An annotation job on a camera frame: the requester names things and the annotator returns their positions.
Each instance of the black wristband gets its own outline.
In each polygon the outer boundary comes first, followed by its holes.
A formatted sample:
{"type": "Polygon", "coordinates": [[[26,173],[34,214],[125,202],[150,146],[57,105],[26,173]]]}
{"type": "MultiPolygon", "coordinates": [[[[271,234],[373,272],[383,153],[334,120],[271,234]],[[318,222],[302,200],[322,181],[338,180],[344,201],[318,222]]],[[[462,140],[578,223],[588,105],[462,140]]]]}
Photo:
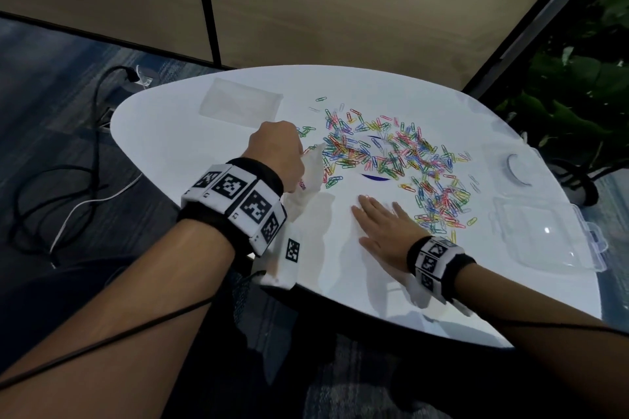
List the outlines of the black wristband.
{"type": "Polygon", "coordinates": [[[249,238],[246,234],[233,225],[227,217],[204,206],[200,202],[188,202],[188,204],[179,211],[177,222],[182,219],[198,220],[199,222],[214,227],[229,241],[236,251],[237,256],[246,256],[254,251],[251,244],[249,244],[249,238]]]}
{"type": "Polygon", "coordinates": [[[278,196],[281,197],[282,194],[284,194],[284,183],[277,173],[263,162],[250,159],[249,157],[237,157],[231,161],[227,161],[227,164],[245,169],[248,173],[252,173],[255,177],[268,185],[278,196]]]}
{"type": "Polygon", "coordinates": [[[422,237],[408,249],[408,253],[406,254],[406,266],[408,267],[408,271],[413,275],[415,275],[415,262],[417,261],[417,256],[419,256],[421,248],[425,246],[426,242],[430,239],[432,239],[431,235],[428,237],[422,237]]]}
{"type": "Polygon", "coordinates": [[[441,278],[441,294],[446,300],[452,303],[452,299],[456,298],[457,292],[454,289],[454,280],[469,264],[475,264],[476,261],[467,254],[457,254],[445,266],[444,276],[441,278]]]}

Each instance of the forearm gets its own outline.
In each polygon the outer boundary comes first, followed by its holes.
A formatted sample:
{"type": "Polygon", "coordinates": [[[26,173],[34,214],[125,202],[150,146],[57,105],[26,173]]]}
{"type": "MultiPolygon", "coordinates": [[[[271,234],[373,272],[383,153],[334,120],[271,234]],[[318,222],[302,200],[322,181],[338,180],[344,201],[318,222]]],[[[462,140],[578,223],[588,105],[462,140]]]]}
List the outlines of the forearm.
{"type": "Polygon", "coordinates": [[[629,339],[606,332],[505,326],[494,319],[604,326],[601,320],[472,264],[455,279],[460,301],[609,415],[629,416],[629,339]]]}
{"type": "MultiPolygon", "coordinates": [[[[216,293],[234,256],[213,227],[179,222],[1,379],[216,293]]],[[[207,307],[0,392],[0,416],[159,417],[207,307]]]]}

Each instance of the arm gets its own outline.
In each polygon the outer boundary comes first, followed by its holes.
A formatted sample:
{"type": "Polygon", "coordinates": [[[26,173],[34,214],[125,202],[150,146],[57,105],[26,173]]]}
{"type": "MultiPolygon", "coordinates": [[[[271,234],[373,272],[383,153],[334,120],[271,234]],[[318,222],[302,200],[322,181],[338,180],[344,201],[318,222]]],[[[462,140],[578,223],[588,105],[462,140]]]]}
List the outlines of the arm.
{"type": "MultiPolygon", "coordinates": [[[[294,125],[263,123],[243,154],[285,188],[303,174],[294,125]]],[[[218,290],[234,248],[213,227],[184,219],[0,379],[203,300],[218,290]]],[[[208,307],[150,328],[0,392],[0,416],[159,417],[208,307]]]]}
{"type": "MultiPolygon", "coordinates": [[[[394,203],[394,213],[373,198],[359,196],[353,207],[368,237],[361,245],[373,256],[408,272],[406,254],[429,233],[394,203]]],[[[629,338],[608,332],[506,326],[497,319],[605,326],[601,320],[508,280],[480,265],[465,266],[455,277],[456,298],[569,384],[599,410],[629,416],[629,338]]]]}

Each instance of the oval table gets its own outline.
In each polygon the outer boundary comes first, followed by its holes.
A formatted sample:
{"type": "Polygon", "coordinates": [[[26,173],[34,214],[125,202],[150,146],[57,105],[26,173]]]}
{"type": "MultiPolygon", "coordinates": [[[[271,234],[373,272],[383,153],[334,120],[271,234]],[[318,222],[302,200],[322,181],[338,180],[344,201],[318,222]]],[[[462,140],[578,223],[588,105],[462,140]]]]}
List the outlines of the oval table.
{"type": "MultiPolygon", "coordinates": [[[[521,138],[478,101],[430,82],[351,67],[286,65],[208,74],[134,94],[116,109],[111,133],[138,169],[175,204],[207,167],[239,156],[255,130],[200,115],[200,106],[215,79],[283,95],[275,120],[291,121],[302,132],[307,131],[302,138],[304,147],[322,142],[329,134],[326,110],[331,115],[336,112],[338,119],[346,122],[358,112],[367,123],[415,123],[414,128],[420,128],[431,145],[443,145],[459,161],[465,161],[456,163],[454,174],[472,193],[466,206],[471,213],[466,219],[473,215],[476,222],[456,229],[457,243],[484,267],[601,317],[595,272],[561,274],[525,266],[509,253],[504,236],[496,229],[492,210],[493,199],[499,195],[493,180],[497,173],[485,161],[484,153],[488,145],[521,152],[521,138]],[[471,177],[478,186],[476,192],[470,190],[471,177]]],[[[349,207],[359,193],[386,203],[396,200],[409,214],[419,214],[413,193],[397,187],[404,180],[390,180],[383,186],[362,176],[369,174],[362,168],[337,169],[334,176],[340,173],[343,179],[336,185],[322,185],[300,218],[307,236],[300,253],[298,285],[311,296],[335,302],[329,304],[363,313],[359,315],[363,319],[367,315],[438,337],[510,347],[484,320],[430,299],[410,275],[385,271],[358,245],[360,229],[349,207]]],[[[543,163],[537,169],[535,175],[544,182],[535,188],[535,196],[568,202],[543,163]]]]}

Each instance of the black cable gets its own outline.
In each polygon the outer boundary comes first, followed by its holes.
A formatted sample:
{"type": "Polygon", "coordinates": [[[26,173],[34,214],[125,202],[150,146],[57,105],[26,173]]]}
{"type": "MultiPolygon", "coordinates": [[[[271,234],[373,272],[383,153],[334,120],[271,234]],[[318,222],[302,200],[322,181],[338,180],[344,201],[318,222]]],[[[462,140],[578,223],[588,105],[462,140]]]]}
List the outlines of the black cable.
{"type": "MultiPolygon", "coordinates": [[[[264,275],[265,273],[266,271],[260,270],[256,273],[249,275],[248,277],[241,279],[239,282],[236,283],[236,285],[234,285],[234,287],[232,288],[232,291],[240,287],[241,285],[247,283],[249,280],[253,279],[254,277],[257,277],[259,275],[264,275]]],[[[27,379],[30,379],[33,376],[45,373],[46,371],[49,371],[52,368],[61,366],[62,364],[67,363],[68,361],[71,361],[78,357],[81,357],[84,354],[90,353],[97,349],[103,348],[107,345],[111,345],[118,341],[124,340],[125,338],[128,338],[129,336],[133,336],[137,333],[143,332],[144,330],[160,325],[164,323],[165,321],[172,320],[173,318],[177,318],[181,315],[192,312],[193,310],[196,310],[197,308],[200,308],[201,306],[211,303],[212,301],[214,301],[215,298],[220,296],[222,293],[223,291],[219,291],[218,293],[216,293],[216,295],[212,295],[209,298],[206,298],[205,300],[201,300],[201,301],[198,301],[197,303],[193,303],[189,306],[181,308],[180,310],[177,310],[176,312],[168,313],[159,318],[155,318],[154,320],[147,321],[146,323],[142,323],[141,325],[130,328],[126,331],[123,331],[122,333],[118,333],[114,336],[110,336],[109,338],[105,338],[104,340],[100,340],[96,343],[77,349],[76,351],[72,351],[71,353],[64,354],[63,356],[52,359],[35,368],[29,369],[28,371],[25,371],[20,374],[16,374],[15,376],[5,379],[4,381],[0,381],[0,391],[3,391],[12,386],[15,386],[16,384],[21,383],[22,381],[26,381],[27,379]]]]}
{"type": "MultiPolygon", "coordinates": [[[[16,250],[22,252],[23,254],[50,255],[50,261],[54,267],[59,266],[59,260],[57,259],[57,256],[55,255],[54,252],[49,252],[50,244],[46,240],[44,240],[41,234],[43,222],[54,211],[57,211],[58,209],[62,208],[64,205],[72,201],[78,200],[84,196],[89,196],[90,200],[97,199],[96,195],[98,191],[105,189],[107,187],[107,185],[100,184],[98,92],[102,83],[106,80],[106,78],[109,77],[109,75],[111,75],[117,70],[126,71],[126,77],[129,79],[130,82],[137,82],[140,78],[138,77],[137,73],[135,72],[133,68],[123,66],[123,65],[116,65],[116,66],[107,68],[106,71],[98,79],[98,82],[96,83],[96,89],[94,90],[94,95],[92,97],[91,104],[90,104],[90,124],[91,124],[90,127],[92,129],[92,134],[93,134],[91,167],[85,168],[83,166],[77,166],[74,164],[62,164],[59,166],[54,166],[52,168],[43,169],[42,171],[39,171],[38,173],[35,173],[35,174],[31,174],[26,179],[24,179],[20,183],[20,185],[18,185],[18,187],[15,189],[15,192],[13,193],[13,202],[12,202],[13,224],[11,225],[11,228],[9,229],[9,232],[8,232],[8,236],[7,236],[8,244],[11,245],[16,250]],[[84,189],[71,192],[62,196],[57,196],[57,197],[48,199],[46,201],[40,202],[34,207],[28,209],[27,211],[22,212],[20,210],[20,198],[24,190],[29,185],[31,185],[36,179],[38,179],[40,176],[42,176],[45,173],[50,173],[52,171],[83,171],[89,175],[88,185],[84,189]],[[54,206],[52,206],[52,208],[49,209],[43,215],[43,217],[38,221],[35,229],[31,230],[30,228],[28,228],[26,225],[27,219],[33,214],[35,214],[36,212],[44,209],[45,207],[49,205],[54,205],[54,206]],[[28,247],[22,246],[18,243],[17,236],[19,233],[24,235],[27,238],[27,241],[29,244],[28,247]]],[[[77,240],[79,236],[83,234],[83,232],[85,232],[88,226],[92,223],[98,206],[99,206],[99,203],[97,202],[93,202],[90,204],[89,210],[87,210],[88,212],[87,218],[85,219],[83,224],[71,235],[64,235],[61,239],[59,239],[55,247],[56,250],[69,246],[71,243],[77,240]]]]}
{"type": "Polygon", "coordinates": [[[503,320],[494,317],[482,317],[493,325],[505,327],[530,327],[530,328],[563,328],[566,330],[585,330],[613,333],[619,336],[629,338],[629,333],[610,327],[600,327],[595,325],[576,325],[572,323],[546,323],[545,321],[520,321],[520,320],[503,320]]]}

